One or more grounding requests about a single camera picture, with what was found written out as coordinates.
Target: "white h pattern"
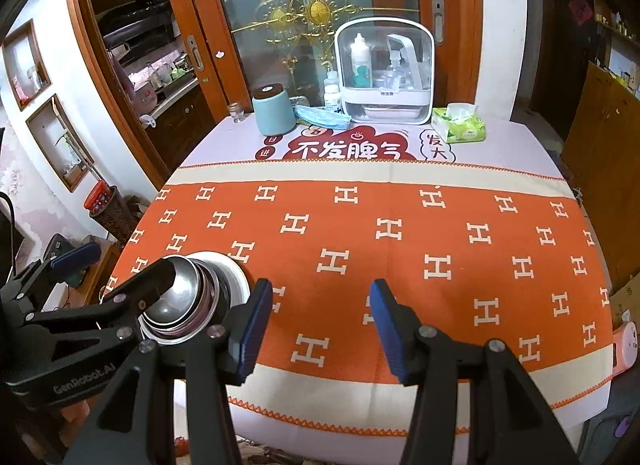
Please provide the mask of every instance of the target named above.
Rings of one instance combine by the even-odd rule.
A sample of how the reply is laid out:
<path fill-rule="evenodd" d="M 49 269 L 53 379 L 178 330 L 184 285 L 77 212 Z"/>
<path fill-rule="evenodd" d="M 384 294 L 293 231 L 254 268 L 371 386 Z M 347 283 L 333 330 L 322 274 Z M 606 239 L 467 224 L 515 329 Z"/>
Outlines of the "white h pattern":
<path fill-rule="evenodd" d="M 215 187 L 200 187 L 200 193 L 196 196 L 196 200 L 209 201 L 211 199 L 211 193 L 215 190 Z"/>
<path fill-rule="evenodd" d="M 171 189 L 162 189 L 161 191 L 159 191 L 158 196 L 156 196 L 156 199 L 154 201 L 166 200 L 166 195 L 169 194 L 170 192 L 171 192 Z"/>
<path fill-rule="evenodd" d="M 273 292 L 280 295 L 281 297 L 284 296 L 284 292 L 286 291 L 287 287 L 283 286 L 282 288 L 274 288 Z M 277 313 L 278 311 L 280 311 L 280 303 L 276 302 L 271 309 L 273 310 L 274 313 Z"/>
<path fill-rule="evenodd" d="M 148 259 L 140 259 L 137 258 L 136 259 L 136 265 L 135 267 L 131 268 L 131 273 L 140 273 L 140 270 L 142 270 L 144 267 L 146 267 L 146 264 L 149 262 Z"/>
<path fill-rule="evenodd" d="M 567 294 L 567 292 L 564 292 L 562 295 L 556 295 L 555 293 L 551 294 L 551 301 L 552 302 L 558 301 L 558 308 L 554 308 L 554 318 L 556 318 L 558 315 L 563 315 L 563 314 L 571 315 L 571 312 L 569 311 L 569 307 L 567 305 L 562 305 L 562 301 L 568 301 L 568 300 L 569 300 L 569 294 Z"/>
<path fill-rule="evenodd" d="M 298 362 L 300 360 L 305 362 L 310 362 L 312 364 L 318 365 L 319 368 L 324 366 L 324 355 L 321 357 L 313 358 L 311 355 L 313 354 L 314 347 L 320 346 L 322 349 L 327 349 L 329 347 L 329 339 L 326 338 L 324 340 L 319 339 L 309 339 L 303 336 L 302 333 L 298 334 L 298 339 L 296 340 L 296 346 L 300 346 L 300 344 L 309 344 L 306 349 L 306 353 L 304 355 L 300 355 L 297 351 L 294 351 L 291 355 L 291 362 Z"/>
<path fill-rule="evenodd" d="M 358 204 L 358 197 L 354 196 L 353 198 L 349 197 L 349 193 L 353 192 L 354 194 L 358 193 L 358 188 L 357 187 L 353 187 L 353 188 L 341 188 L 341 187 L 336 187 L 335 188 L 335 192 L 342 192 L 342 196 L 334 196 L 334 203 L 339 203 L 340 201 L 345 201 L 347 203 L 354 203 L 354 204 Z"/>
<path fill-rule="evenodd" d="M 596 323 L 592 322 L 589 325 L 582 325 L 582 334 L 585 333 L 589 333 L 587 335 L 586 339 L 582 339 L 582 345 L 583 347 L 587 347 L 589 344 L 595 344 L 596 343 L 596 336 L 594 335 L 593 337 L 591 336 L 591 330 L 595 330 L 596 329 Z"/>
<path fill-rule="evenodd" d="M 178 210 L 165 210 L 162 217 L 158 220 L 158 223 L 171 223 Z"/>
<path fill-rule="evenodd" d="M 571 262 L 575 265 L 574 275 L 578 275 L 579 273 L 583 273 L 584 275 L 587 274 L 587 269 L 582 267 L 584 264 L 584 257 L 572 257 Z"/>
<path fill-rule="evenodd" d="M 383 220 L 381 218 L 377 218 L 376 219 L 376 224 L 378 226 L 386 225 L 386 232 L 384 230 L 382 230 L 382 231 L 377 230 L 376 231 L 376 239 L 394 238 L 394 239 L 397 239 L 398 241 L 400 241 L 402 239 L 402 232 L 397 232 L 395 234 L 391 232 L 391 227 L 393 225 L 402 226 L 402 220 L 394 221 L 394 220 Z"/>
<path fill-rule="evenodd" d="M 495 201 L 496 202 L 502 202 L 502 205 L 498 205 L 498 209 L 500 209 L 500 212 L 515 212 L 516 214 L 518 213 L 518 209 L 516 209 L 516 207 L 511 207 L 510 205 L 508 205 L 507 203 L 513 203 L 513 200 L 511 199 L 511 197 L 508 198 L 500 198 L 500 196 L 494 196 Z"/>
<path fill-rule="evenodd" d="M 331 263 L 329 263 L 329 266 L 325 266 L 322 263 L 318 263 L 318 267 L 316 268 L 317 272 L 320 271 L 337 271 L 338 273 L 340 273 L 340 275 L 344 275 L 345 272 L 347 271 L 347 265 L 342 265 L 341 267 L 336 267 L 335 266 L 335 260 L 338 257 L 343 258 L 345 261 L 347 261 L 349 259 L 349 251 L 346 250 L 344 252 L 331 252 L 328 251 L 327 249 L 322 249 L 322 252 L 320 253 L 320 258 L 322 259 L 323 257 L 331 257 Z"/>
<path fill-rule="evenodd" d="M 242 251 L 244 249 L 252 251 L 254 249 L 254 246 L 255 246 L 255 243 L 246 244 L 246 243 L 238 243 L 237 241 L 234 241 L 231 244 L 231 248 L 238 249 L 238 251 L 235 254 L 231 254 L 229 252 L 227 255 L 232 259 L 235 259 L 236 261 L 241 261 L 242 263 L 246 263 L 249 260 L 249 255 L 240 255 L 240 254 L 242 254 Z"/>
<path fill-rule="evenodd" d="M 118 278 L 111 275 L 111 277 L 109 278 L 109 282 L 104 286 L 104 289 L 106 291 L 113 291 L 113 288 L 114 286 L 116 286 L 117 282 L 118 282 Z"/>
<path fill-rule="evenodd" d="M 299 221 L 303 221 L 303 222 L 308 222 L 309 220 L 309 214 L 306 214 L 304 216 L 294 216 L 292 214 L 285 214 L 284 216 L 284 220 L 285 221 L 291 221 L 293 220 L 293 224 L 291 226 L 287 226 L 287 225 L 283 225 L 280 227 L 280 233 L 283 234 L 285 232 L 297 232 L 300 235 L 305 233 L 306 230 L 306 226 L 298 226 L 298 222 Z"/>
<path fill-rule="evenodd" d="M 258 187 L 258 193 L 254 197 L 254 201 L 265 200 L 265 201 L 274 201 L 276 199 L 275 191 L 278 190 L 278 186 L 274 187 Z"/>
<path fill-rule="evenodd" d="M 564 205 L 562 205 L 561 203 L 553 203 L 553 201 L 549 201 L 549 204 L 556 210 L 554 210 L 554 212 L 556 213 L 556 216 L 559 218 L 568 218 L 569 214 L 567 214 L 566 212 L 564 212 Z"/>
<path fill-rule="evenodd" d="M 166 249 L 180 252 L 180 250 L 182 249 L 182 245 L 179 245 L 178 241 L 182 241 L 184 243 L 187 240 L 187 236 L 179 236 L 178 234 L 174 234 L 174 237 L 172 237 L 171 240 L 174 242 L 174 244 L 167 245 Z"/>
<path fill-rule="evenodd" d="M 604 299 L 602 299 L 602 307 L 605 307 L 609 304 L 609 290 L 606 288 L 600 288 L 600 295 L 604 295 Z"/>
<path fill-rule="evenodd" d="M 429 254 L 424 254 L 424 263 L 425 265 L 428 265 L 429 263 L 436 264 L 435 271 L 424 270 L 425 279 L 428 279 L 430 277 L 446 277 L 447 281 L 451 280 L 451 270 L 440 271 L 441 263 L 446 263 L 447 265 L 451 264 L 450 255 L 447 255 L 447 257 L 429 257 Z"/>
<path fill-rule="evenodd" d="M 530 277 L 533 279 L 533 270 L 527 271 L 527 268 L 524 265 L 531 264 L 531 256 L 529 257 L 515 257 L 514 255 L 511 257 L 511 261 L 514 265 L 520 265 L 520 271 L 513 270 L 513 276 L 516 279 L 521 277 Z"/>
<path fill-rule="evenodd" d="M 133 234 L 129 238 L 129 243 L 138 244 L 138 242 L 140 241 L 140 238 L 142 237 L 142 234 L 144 233 L 145 233 L 144 230 L 134 230 Z"/>
<path fill-rule="evenodd" d="M 215 228 L 225 228 L 226 226 L 226 221 L 225 222 L 220 222 L 220 220 L 222 218 L 224 219 L 229 219 L 231 217 L 231 212 L 218 212 L 217 210 L 213 213 L 212 215 L 213 218 L 218 218 L 215 222 L 210 221 L 209 223 L 207 223 L 207 228 L 211 228 L 212 226 L 215 226 Z"/>
<path fill-rule="evenodd" d="M 539 234 L 544 234 L 544 238 L 540 238 L 541 245 L 554 245 L 556 244 L 556 240 L 554 238 L 549 238 L 549 234 L 553 234 L 551 228 L 540 228 L 536 226 L 536 232 Z"/>
<path fill-rule="evenodd" d="M 476 315 L 474 317 L 474 326 L 487 323 L 500 324 L 499 314 L 496 313 L 495 317 L 489 317 L 489 308 L 492 306 L 496 308 L 499 306 L 497 297 L 492 301 L 478 301 L 478 299 L 474 299 L 474 309 L 484 308 L 484 317 L 478 317 L 478 315 Z"/>
<path fill-rule="evenodd" d="M 467 223 L 466 229 L 469 231 L 475 230 L 476 235 L 478 236 L 469 236 L 469 243 L 474 244 L 482 242 L 491 244 L 491 236 L 486 236 L 485 238 L 483 238 L 482 233 L 480 232 L 480 230 L 485 230 L 486 232 L 489 231 L 489 225 L 487 225 L 486 223 L 484 225 L 471 225 L 470 223 Z"/>
<path fill-rule="evenodd" d="M 588 230 L 583 230 L 583 231 L 582 231 L 582 233 L 583 233 L 585 236 L 587 236 L 587 246 L 588 246 L 588 247 L 593 246 L 593 245 L 595 245 L 595 244 L 596 244 L 596 243 L 593 241 L 593 235 L 590 233 L 590 231 L 588 231 Z"/>
<path fill-rule="evenodd" d="M 426 191 L 426 190 L 421 190 L 420 191 L 420 196 L 422 198 L 424 198 L 425 196 L 429 197 L 429 201 L 422 200 L 422 206 L 423 207 L 442 207 L 443 209 L 447 208 L 447 206 L 444 203 L 444 201 L 436 201 L 434 199 L 434 197 L 436 197 L 436 196 L 438 198 L 442 198 L 442 193 L 440 191 L 438 191 L 438 192 L 429 192 L 429 191 Z"/>
<path fill-rule="evenodd" d="M 364 305 L 367 308 L 371 308 L 371 305 L 369 304 L 369 295 L 367 295 L 367 300 L 364 302 Z M 370 322 L 373 322 L 373 317 L 371 315 L 369 315 L 368 313 L 364 314 L 362 316 L 362 324 L 364 324 L 366 326 Z"/>
<path fill-rule="evenodd" d="M 520 360 L 520 363 L 527 362 L 530 360 L 536 360 L 538 362 L 540 361 L 540 351 L 536 351 L 535 353 L 531 352 L 531 347 L 533 346 L 533 344 L 540 345 L 540 335 L 536 335 L 535 338 L 532 338 L 532 339 L 523 339 L 523 338 L 519 339 L 518 345 L 520 346 L 520 349 L 522 349 L 524 346 L 527 347 L 526 355 L 518 355 L 518 359 Z"/>

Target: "glass jar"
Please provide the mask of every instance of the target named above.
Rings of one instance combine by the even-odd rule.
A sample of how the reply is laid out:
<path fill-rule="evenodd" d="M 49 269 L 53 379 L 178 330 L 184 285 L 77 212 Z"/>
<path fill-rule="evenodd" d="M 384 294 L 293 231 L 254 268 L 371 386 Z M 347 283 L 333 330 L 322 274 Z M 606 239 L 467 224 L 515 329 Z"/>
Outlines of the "glass jar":
<path fill-rule="evenodd" d="M 232 102 L 226 109 L 229 111 L 229 116 L 234 119 L 234 123 L 242 122 L 246 116 L 244 115 L 244 109 L 242 109 L 242 104 L 240 102 Z"/>

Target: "clear plastic storage box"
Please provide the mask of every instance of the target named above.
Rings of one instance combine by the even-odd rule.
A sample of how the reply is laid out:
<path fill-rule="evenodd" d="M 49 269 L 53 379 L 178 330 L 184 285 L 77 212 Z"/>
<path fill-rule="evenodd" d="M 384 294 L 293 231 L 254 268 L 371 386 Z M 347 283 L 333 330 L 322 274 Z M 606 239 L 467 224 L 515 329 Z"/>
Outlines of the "clear plastic storage box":
<path fill-rule="evenodd" d="M 424 124 L 433 106 L 434 42 L 420 23 L 367 17 L 334 38 L 342 108 L 354 122 Z"/>

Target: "wicker basket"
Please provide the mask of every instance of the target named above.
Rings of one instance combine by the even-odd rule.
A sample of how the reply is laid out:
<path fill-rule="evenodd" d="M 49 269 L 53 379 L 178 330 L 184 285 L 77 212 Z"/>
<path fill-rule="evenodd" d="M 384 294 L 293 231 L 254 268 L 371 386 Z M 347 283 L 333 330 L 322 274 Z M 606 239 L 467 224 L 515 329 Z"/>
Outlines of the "wicker basket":
<path fill-rule="evenodd" d="M 133 217 L 127 204 L 114 185 L 110 187 L 113 194 L 110 200 L 97 214 L 89 212 L 89 217 L 97 221 L 119 242 L 126 243 L 138 225 L 138 220 Z"/>

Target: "face mask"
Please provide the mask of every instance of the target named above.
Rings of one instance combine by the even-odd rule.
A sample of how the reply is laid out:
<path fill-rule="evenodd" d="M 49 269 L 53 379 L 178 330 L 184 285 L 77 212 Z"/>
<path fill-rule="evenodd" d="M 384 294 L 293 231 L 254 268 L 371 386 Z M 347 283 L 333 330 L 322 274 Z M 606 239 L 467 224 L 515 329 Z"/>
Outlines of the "face mask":
<path fill-rule="evenodd" d="M 327 111 L 325 108 L 309 108 L 307 106 L 294 106 L 293 112 L 296 118 L 304 120 L 318 127 L 327 129 L 345 130 L 349 128 L 351 117 L 341 112 Z"/>

